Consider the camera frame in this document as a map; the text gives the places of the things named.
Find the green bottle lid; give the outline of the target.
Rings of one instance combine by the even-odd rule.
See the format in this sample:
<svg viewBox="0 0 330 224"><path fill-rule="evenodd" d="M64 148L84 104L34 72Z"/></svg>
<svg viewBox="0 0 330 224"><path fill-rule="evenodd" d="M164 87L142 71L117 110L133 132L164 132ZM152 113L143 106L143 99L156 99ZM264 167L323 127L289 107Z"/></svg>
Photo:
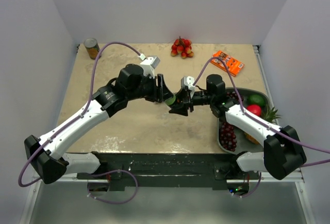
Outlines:
<svg viewBox="0 0 330 224"><path fill-rule="evenodd" d="M171 106L172 104L174 104L176 101L176 96L172 96L170 97L169 99L165 100L164 103L167 105L167 106Z"/></svg>

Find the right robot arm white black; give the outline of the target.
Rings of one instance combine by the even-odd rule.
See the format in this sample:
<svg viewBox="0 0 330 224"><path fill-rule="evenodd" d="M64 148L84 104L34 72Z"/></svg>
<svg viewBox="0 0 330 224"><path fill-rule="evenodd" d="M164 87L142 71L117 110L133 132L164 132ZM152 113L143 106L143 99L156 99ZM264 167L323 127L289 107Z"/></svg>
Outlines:
<svg viewBox="0 0 330 224"><path fill-rule="evenodd" d="M170 107L170 113L182 116L188 116L194 106L208 105L215 117L256 139L263 151L244 151L236 155L235 162L229 167L235 179L242 179L248 171L265 171L275 179L282 180L307 161L294 128L282 128L267 122L242 107L237 100L229 98L220 75L209 75L206 89L201 91L195 90L191 77L184 77L179 92L165 103Z"/></svg>

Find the green lidded pill bottle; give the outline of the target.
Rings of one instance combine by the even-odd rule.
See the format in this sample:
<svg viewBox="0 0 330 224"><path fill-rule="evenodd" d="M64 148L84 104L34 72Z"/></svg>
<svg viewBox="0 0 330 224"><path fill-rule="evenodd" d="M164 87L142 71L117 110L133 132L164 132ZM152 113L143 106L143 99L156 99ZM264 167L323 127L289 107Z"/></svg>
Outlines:
<svg viewBox="0 0 330 224"><path fill-rule="evenodd" d="M177 99L176 95L173 95L169 99L165 100L164 103L170 107L173 108L174 106L178 105L180 101Z"/></svg>

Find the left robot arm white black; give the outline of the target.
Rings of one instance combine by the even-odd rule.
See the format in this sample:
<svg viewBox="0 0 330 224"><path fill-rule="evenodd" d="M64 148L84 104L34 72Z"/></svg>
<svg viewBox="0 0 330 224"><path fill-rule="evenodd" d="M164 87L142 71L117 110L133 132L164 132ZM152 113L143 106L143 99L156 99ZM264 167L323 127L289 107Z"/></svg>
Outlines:
<svg viewBox="0 0 330 224"><path fill-rule="evenodd" d="M27 163L45 184L56 182L73 168L73 163L64 157L71 145L126 108L129 101L142 98L167 105L175 102L175 95L166 86L162 74L152 76L141 65L128 64L60 126L40 137L28 136L24 141Z"/></svg>

